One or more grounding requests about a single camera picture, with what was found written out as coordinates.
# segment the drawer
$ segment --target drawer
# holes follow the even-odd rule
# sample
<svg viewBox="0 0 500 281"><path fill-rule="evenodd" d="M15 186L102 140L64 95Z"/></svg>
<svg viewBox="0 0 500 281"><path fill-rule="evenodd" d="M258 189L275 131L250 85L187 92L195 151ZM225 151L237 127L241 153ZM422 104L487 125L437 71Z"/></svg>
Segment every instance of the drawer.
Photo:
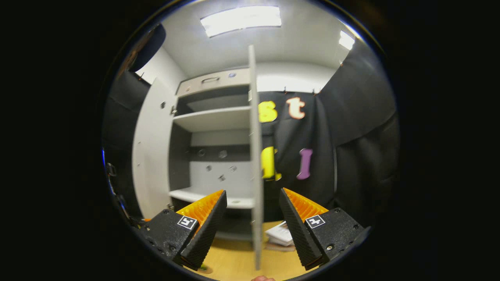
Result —
<svg viewBox="0 0 500 281"><path fill-rule="evenodd" d="M181 82L177 89L177 96L180 98L208 90L249 84L250 70L248 68L225 70Z"/></svg>

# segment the white wall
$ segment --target white wall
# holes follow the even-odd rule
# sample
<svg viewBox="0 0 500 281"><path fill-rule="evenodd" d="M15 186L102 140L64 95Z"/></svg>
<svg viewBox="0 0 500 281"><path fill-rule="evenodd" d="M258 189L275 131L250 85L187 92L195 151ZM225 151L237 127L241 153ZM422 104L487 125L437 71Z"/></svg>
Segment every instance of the white wall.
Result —
<svg viewBox="0 0 500 281"><path fill-rule="evenodd" d="M160 47L158 52L146 63L146 65L135 73L139 76L142 75L142 78L149 84L153 84L155 78L159 77L163 84L174 93L177 91L179 82L187 78L163 46Z"/></svg>
<svg viewBox="0 0 500 281"><path fill-rule="evenodd" d="M299 62L257 63L257 91L318 93L335 73L335 69Z"/></svg>

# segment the open cabinet door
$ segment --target open cabinet door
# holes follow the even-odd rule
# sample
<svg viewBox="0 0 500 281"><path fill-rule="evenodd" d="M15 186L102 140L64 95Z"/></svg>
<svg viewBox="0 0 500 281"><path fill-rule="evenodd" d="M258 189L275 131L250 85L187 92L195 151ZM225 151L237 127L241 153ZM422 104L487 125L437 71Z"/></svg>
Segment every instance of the open cabinet door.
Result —
<svg viewBox="0 0 500 281"><path fill-rule="evenodd" d="M169 196L169 145L177 96L156 78L140 109L132 147L135 196L145 219L152 219L167 204Z"/></svg>
<svg viewBox="0 0 500 281"><path fill-rule="evenodd" d="M255 251L255 269L261 267L262 223L264 218L264 190L261 168L262 134L259 123L259 95L257 93L256 59L254 46L248 46L248 65L250 68L250 156L252 163L252 188L254 205L252 209L252 242Z"/></svg>

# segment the ceiling light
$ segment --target ceiling light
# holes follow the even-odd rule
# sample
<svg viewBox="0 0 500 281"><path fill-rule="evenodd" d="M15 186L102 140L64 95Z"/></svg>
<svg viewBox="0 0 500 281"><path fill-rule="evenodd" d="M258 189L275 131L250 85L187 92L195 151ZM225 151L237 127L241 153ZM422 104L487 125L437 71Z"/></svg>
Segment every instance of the ceiling light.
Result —
<svg viewBox="0 0 500 281"><path fill-rule="evenodd" d="M348 50L353 48L354 44L354 39L352 39L347 33L344 31L340 31L340 40L338 43L344 47L346 47Z"/></svg>
<svg viewBox="0 0 500 281"><path fill-rule="evenodd" d="M200 19L206 35L253 27L280 27L280 9L276 6L249 6L221 11Z"/></svg>

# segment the white ceiling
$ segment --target white ceiling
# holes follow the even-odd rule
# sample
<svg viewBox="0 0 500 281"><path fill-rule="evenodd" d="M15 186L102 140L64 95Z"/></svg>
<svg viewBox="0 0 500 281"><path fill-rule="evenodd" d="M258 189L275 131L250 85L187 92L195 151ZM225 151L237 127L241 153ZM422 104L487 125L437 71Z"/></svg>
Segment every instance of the white ceiling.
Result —
<svg viewBox="0 0 500 281"><path fill-rule="evenodd" d="M237 7L278 6L281 27L254 27L208 38L200 19ZM340 31L354 36L335 16L305 0L205 0L186 5L163 22L163 47L188 77L248 64L254 44L257 63L299 62L332 69L349 50Z"/></svg>

